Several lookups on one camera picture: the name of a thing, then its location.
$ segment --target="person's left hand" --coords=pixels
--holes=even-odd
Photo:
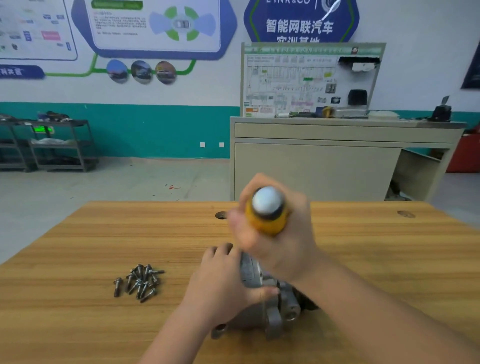
[[[231,243],[208,248],[190,278],[182,306],[205,315],[210,328],[225,324],[243,309],[278,294],[278,288],[246,288],[240,278],[241,251]]]

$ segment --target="teal wall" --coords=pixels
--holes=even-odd
[[[168,106],[56,104],[0,102],[0,113],[35,119],[37,112],[52,110],[75,119],[90,121],[97,148],[102,156],[142,158],[228,158],[229,119],[239,116],[234,106]],[[431,115],[431,111],[395,110],[403,118]],[[452,119],[469,127],[480,121],[480,113],[454,112]],[[69,138],[68,130],[56,128],[54,137]],[[86,130],[79,130],[86,137]],[[29,127],[16,129],[31,137]],[[5,134],[0,130],[0,137]]]

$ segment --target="pile of bolts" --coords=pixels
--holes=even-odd
[[[164,270],[153,270],[150,264],[147,264],[145,267],[138,264],[130,270],[130,274],[126,277],[125,292],[132,294],[136,289],[137,300],[140,300],[140,303],[144,303],[156,295],[156,287],[160,285],[160,278],[157,275],[163,273],[165,273]],[[115,284],[113,297],[120,297],[123,279],[118,277],[113,283]]]

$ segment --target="wooden tabletop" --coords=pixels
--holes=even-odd
[[[76,211],[0,266],[0,362],[136,363],[204,249],[231,241],[215,213],[234,205],[91,202]],[[328,253],[480,342],[480,233],[422,202],[312,203],[312,214]],[[137,263],[166,271],[161,293],[144,304],[113,298],[113,280]],[[259,330],[207,338],[196,363],[363,360],[319,310],[302,313],[279,340]]]

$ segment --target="forearm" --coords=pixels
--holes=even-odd
[[[296,285],[371,363],[480,363],[474,343],[328,258]]]
[[[191,364],[209,330],[198,311],[180,305],[138,364]]]

